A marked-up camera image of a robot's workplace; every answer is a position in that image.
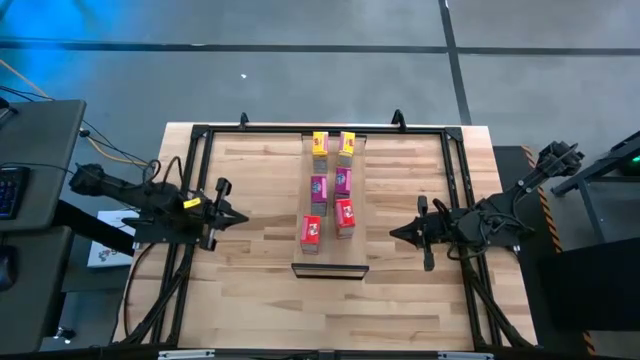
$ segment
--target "butcher block tabletop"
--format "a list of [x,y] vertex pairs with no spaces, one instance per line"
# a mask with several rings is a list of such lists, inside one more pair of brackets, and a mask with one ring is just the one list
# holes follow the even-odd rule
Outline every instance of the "butcher block tabletop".
[[[167,124],[158,156],[163,170],[173,156],[184,163],[193,125]],[[475,198],[501,192],[488,128],[467,126],[462,132]],[[215,198],[216,179],[227,178],[233,184],[227,199],[250,221],[218,232],[215,252],[196,247],[180,348],[473,349],[460,264],[447,259],[448,245],[433,246],[435,269],[425,272],[421,250],[389,236],[417,215],[418,195],[450,205],[440,138],[393,134],[358,139],[357,146],[364,147],[356,152],[364,156],[364,181],[358,184],[364,186],[365,210],[355,216],[358,231],[366,235],[362,259],[370,270],[364,280],[349,281],[297,279],[291,270],[300,253],[298,217],[308,212],[299,209],[300,197],[309,196],[300,193],[301,181],[309,181],[300,171],[309,153],[303,136],[215,134],[205,193]],[[192,189],[203,147],[197,150]],[[453,143],[450,149],[456,182],[462,184]],[[169,180],[179,184],[177,171]],[[464,193],[458,192],[465,206]],[[158,296],[167,249],[155,246],[133,278],[132,329]],[[490,248],[486,258],[497,303],[524,338],[536,343],[516,257]],[[478,304],[482,333],[490,341],[486,311]],[[167,307],[163,338],[173,305],[172,300]],[[122,316],[121,309],[114,341],[124,338]]]

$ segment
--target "gray floor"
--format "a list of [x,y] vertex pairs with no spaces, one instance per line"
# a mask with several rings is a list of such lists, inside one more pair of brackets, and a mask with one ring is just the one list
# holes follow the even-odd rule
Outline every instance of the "gray floor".
[[[640,47],[635,0],[449,0],[448,6],[458,46]],[[446,44],[437,0],[14,0],[0,36]],[[460,123],[446,54],[0,50],[0,57],[50,96],[85,99],[88,121],[147,159],[157,154],[165,123],[237,121],[242,111],[252,121],[386,123],[400,108],[411,123]],[[461,55],[460,64],[472,122],[488,125],[497,145],[540,149],[557,139],[578,142],[588,164],[638,130],[640,57]],[[6,71],[0,79],[27,89]],[[106,161],[83,140],[73,161],[100,162],[117,176],[139,178],[137,169]],[[567,249],[595,241],[576,195],[551,200]],[[63,197],[92,214],[121,207],[69,192]],[[69,302],[63,322],[95,325],[76,346],[104,344],[115,310],[78,314],[87,311],[82,304],[94,302],[115,309],[119,295],[86,296]],[[598,353],[607,355],[638,357],[639,339],[633,333],[594,334]]]

